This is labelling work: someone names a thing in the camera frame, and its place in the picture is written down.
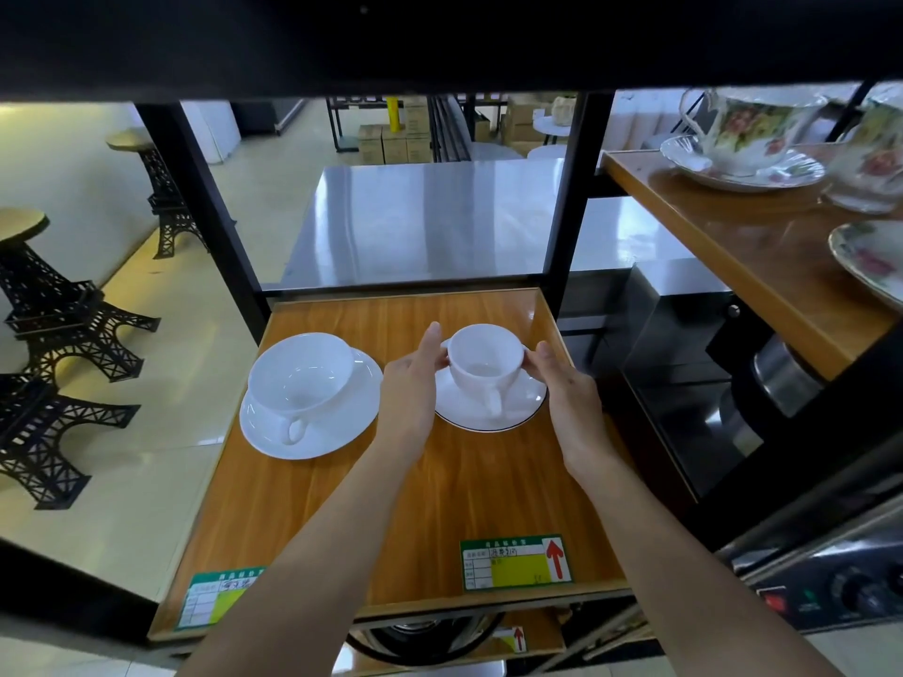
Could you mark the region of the person's left hand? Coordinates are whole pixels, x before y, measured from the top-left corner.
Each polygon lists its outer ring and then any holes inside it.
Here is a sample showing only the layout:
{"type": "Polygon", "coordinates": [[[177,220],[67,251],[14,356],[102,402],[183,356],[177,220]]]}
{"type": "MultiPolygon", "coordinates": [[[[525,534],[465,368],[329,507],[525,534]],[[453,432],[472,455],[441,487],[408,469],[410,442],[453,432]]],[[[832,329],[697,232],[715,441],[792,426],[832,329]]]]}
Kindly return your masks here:
{"type": "Polygon", "coordinates": [[[417,349],[389,362],[380,386],[376,442],[409,463],[423,454],[435,422],[435,375],[416,373],[417,349]]]}

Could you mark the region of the small white cup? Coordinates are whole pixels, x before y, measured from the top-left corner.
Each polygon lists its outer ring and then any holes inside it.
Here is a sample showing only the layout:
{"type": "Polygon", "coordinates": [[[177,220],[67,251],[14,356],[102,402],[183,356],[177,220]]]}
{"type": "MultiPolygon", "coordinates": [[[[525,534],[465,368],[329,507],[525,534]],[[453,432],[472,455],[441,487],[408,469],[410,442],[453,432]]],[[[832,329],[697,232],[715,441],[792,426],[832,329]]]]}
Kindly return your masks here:
{"type": "Polygon", "coordinates": [[[455,332],[446,349],[455,385],[490,418],[500,418],[525,355],[517,335],[501,326],[474,324],[455,332]]]}

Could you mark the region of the person's right forearm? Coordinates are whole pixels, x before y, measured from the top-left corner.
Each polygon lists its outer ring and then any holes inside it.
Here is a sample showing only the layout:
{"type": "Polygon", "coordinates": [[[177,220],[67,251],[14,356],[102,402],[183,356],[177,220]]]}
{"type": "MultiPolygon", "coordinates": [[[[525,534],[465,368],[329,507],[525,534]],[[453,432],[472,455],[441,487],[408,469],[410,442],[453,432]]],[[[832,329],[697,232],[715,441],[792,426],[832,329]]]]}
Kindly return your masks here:
{"type": "Polygon", "coordinates": [[[844,677],[611,450],[568,456],[678,677],[844,677]]]}

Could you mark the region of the person's left forearm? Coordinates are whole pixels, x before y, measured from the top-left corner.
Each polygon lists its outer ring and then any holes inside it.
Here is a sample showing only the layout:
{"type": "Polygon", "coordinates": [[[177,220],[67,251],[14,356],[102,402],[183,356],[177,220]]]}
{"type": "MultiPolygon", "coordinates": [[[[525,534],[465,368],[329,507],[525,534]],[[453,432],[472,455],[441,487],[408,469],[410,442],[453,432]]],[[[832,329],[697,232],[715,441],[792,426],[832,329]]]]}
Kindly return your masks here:
{"type": "Polygon", "coordinates": [[[374,439],[175,677],[329,677],[425,439],[374,439]]]}

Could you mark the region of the large plain white saucer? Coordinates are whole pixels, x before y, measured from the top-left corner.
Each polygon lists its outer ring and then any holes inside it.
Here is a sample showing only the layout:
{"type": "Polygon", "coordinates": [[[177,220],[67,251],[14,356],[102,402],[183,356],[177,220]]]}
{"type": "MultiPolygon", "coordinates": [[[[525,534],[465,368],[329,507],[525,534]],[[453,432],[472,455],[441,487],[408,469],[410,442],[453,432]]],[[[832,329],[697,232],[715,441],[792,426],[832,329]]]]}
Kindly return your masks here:
{"type": "Polygon", "coordinates": [[[250,446],[258,452],[290,461],[321,457],[354,441],[378,416],[382,369],[367,353],[354,352],[354,371],[344,389],[308,425],[299,443],[282,444],[269,429],[269,412],[246,392],[238,423],[250,446]]]}

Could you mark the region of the large white cup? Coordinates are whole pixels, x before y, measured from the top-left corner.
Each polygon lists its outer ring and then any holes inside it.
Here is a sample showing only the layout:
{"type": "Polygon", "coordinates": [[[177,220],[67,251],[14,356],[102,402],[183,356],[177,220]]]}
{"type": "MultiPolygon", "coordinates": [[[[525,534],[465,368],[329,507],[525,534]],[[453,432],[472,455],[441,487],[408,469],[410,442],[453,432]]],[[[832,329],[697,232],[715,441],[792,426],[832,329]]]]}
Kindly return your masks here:
{"type": "Polygon", "coordinates": [[[277,441],[293,446],[301,441],[311,419],[344,389],[354,367],[354,353],[342,338],[302,333],[262,353],[246,387],[268,413],[277,441]]]}

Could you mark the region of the green yellow label red arrow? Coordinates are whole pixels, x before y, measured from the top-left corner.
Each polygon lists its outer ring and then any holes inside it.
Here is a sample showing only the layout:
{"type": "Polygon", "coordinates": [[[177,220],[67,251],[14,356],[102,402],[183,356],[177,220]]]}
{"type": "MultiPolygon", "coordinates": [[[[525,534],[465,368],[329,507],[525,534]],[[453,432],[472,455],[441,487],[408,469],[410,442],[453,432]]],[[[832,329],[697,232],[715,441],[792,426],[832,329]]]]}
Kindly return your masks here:
{"type": "Polygon", "coordinates": [[[566,547],[558,534],[462,541],[459,554],[466,592],[573,583],[566,547]]]}

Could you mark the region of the steel and black pot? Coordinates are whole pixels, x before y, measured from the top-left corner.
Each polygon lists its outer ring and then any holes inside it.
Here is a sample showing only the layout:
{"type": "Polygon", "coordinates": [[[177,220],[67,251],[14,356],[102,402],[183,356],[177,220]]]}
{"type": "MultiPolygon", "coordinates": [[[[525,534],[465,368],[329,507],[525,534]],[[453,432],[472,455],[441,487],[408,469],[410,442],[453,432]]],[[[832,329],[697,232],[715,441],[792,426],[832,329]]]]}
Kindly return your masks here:
{"type": "Polygon", "coordinates": [[[733,367],[727,388],[707,413],[713,435],[750,456],[782,430],[826,385],[779,335],[733,367]]]}

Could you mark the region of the wooden display shelf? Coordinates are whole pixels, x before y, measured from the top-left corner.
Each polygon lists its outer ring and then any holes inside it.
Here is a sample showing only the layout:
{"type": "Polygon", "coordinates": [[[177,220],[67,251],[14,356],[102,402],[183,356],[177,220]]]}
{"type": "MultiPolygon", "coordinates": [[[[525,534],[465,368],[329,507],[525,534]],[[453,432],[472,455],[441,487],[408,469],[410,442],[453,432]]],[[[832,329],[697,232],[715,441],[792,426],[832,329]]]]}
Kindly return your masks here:
{"type": "Polygon", "coordinates": [[[606,153],[603,168],[826,380],[903,332],[903,315],[830,252],[831,231],[863,215],[813,189],[709,189],[657,150],[606,153]]]}

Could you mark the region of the black tower-shaped stool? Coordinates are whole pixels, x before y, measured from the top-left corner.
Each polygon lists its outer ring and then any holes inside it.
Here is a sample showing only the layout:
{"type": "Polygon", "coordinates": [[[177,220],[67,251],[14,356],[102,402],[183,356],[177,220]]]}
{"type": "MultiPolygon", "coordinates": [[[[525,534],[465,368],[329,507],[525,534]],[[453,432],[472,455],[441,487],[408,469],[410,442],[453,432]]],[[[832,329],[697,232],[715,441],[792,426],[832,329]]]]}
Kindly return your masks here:
{"type": "Polygon", "coordinates": [[[148,198],[148,203],[159,225],[158,247],[154,260],[173,258],[176,240],[179,235],[185,233],[195,236],[208,251],[208,245],[196,221],[146,129],[130,127],[110,134],[106,138],[106,144],[111,150],[137,154],[149,177],[152,194],[148,198]]]}
{"type": "Polygon", "coordinates": [[[37,209],[0,207],[0,290],[11,304],[5,323],[27,346],[25,371],[55,384],[57,364],[76,356],[111,383],[138,377],[143,360],[117,331],[129,326],[154,332],[161,319],[116,307],[94,282],[72,282],[56,271],[28,244],[48,227],[48,216],[37,209]]]}
{"type": "Polygon", "coordinates": [[[69,509],[91,477],[63,456],[63,434],[83,424],[124,429],[140,407],[66,396],[25,373],[0,374],[0,475],[23,487],[36,510],[69,509]]]}

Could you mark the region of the floral porcelain cup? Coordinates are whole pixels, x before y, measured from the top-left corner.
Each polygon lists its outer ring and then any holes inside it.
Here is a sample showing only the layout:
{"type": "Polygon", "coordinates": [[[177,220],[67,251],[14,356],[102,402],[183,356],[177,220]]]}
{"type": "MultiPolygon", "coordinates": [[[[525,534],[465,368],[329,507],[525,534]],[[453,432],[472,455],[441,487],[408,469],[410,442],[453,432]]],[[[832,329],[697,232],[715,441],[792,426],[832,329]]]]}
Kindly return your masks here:
{"type": "Polygon", "coordinates": [[[852,212],[886,215],[903,203],[903,91],[866,99],[826,179],[823,198],[852,212]]]}
{"type": "Polygon", "coordinates": [[[713,114],[706,131],[687,105],[693,91],[689,88],[681,96],[683,121],[715,169],[739,177],[776,166],[800,131],[828,104],[811,87],[709,87],[702,90],[713,114]]]}

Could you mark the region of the floral porcelain saucer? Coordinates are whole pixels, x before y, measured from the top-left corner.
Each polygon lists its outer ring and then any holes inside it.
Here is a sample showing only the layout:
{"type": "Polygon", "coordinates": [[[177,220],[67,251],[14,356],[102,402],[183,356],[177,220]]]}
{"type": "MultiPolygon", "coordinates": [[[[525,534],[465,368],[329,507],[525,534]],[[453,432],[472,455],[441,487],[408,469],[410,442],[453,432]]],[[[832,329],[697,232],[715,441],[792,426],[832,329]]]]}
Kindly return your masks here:
{"type": "Polygon", "coordinates": [[[715,168],[702,153],[695,136],[673,136],[664,140],[659,152],[685,177],[709,189],[740,193],[764,194],[803,189],[820,183],[825,166],[798,150],[789,150],[778,164],[760,169],[751,176],[739,176],[715,168]]]}

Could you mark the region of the floral porcelain plate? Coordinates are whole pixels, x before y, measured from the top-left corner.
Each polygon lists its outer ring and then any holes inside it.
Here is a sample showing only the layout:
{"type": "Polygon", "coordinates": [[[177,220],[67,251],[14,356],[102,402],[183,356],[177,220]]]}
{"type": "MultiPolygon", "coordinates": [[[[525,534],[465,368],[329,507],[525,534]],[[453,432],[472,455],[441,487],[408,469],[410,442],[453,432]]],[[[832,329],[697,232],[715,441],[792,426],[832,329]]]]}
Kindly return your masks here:
{"type": "Polygon", "coordinates": [[[882,303],[903,314],[903,219],[858,220],[834,228],[829,251],[882,303]]]}

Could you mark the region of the steel appliance with black knobs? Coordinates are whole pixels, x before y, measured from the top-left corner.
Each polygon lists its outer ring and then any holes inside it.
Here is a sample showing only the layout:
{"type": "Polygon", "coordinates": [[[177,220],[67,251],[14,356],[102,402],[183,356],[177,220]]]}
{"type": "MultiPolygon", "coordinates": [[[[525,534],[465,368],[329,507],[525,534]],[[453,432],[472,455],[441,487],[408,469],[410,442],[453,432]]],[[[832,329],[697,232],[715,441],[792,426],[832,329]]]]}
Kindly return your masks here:
{"type": "Polygon", "coordinates": [[[729,562],[801,634],[903,623],[903,493],[794,549],[729,562]]]}

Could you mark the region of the black metal shelf frame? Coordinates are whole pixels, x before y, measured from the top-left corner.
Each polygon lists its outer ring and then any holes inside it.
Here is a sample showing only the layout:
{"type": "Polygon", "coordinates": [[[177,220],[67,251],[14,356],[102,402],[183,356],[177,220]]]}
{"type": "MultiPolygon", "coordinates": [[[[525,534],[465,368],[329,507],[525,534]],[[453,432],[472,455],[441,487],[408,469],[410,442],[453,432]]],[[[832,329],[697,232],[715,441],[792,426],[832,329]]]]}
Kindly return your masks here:
{"type": "MultiPolygon", "coordinates": [[[[522,0],[532,31],[539,6],[522,0]]],[[[577,237],[569,208],[620,186],[589,181],[590,140],[616,89],[691,85],[788,87],[804,78],[903,78],[903,0],[548,0],[549,40],[503,58],[512,29],[480,26],[471,0],[0,0],[0,107],[130,102],[151,110],[164,162],[213,242],[238,303],[263,333],[265,290],[252,287],[221,195],[202,173],[179,99],[425,95],[578,90],[582,143],[566,157],[564,191],[539,273],[495,279],[542,287],[555,307],[577,237]],[[551,40],[567,44],[555,58],[551,40]]],[[[713,351],[730,366],[776,334],[738,296],[713,351]]],[[[708,491],[677,496],[686,478],[654,478],[691,531],[719,557],[794,549],[903,493],[903,332],[880,339],[796,418],[708,491]]]]}

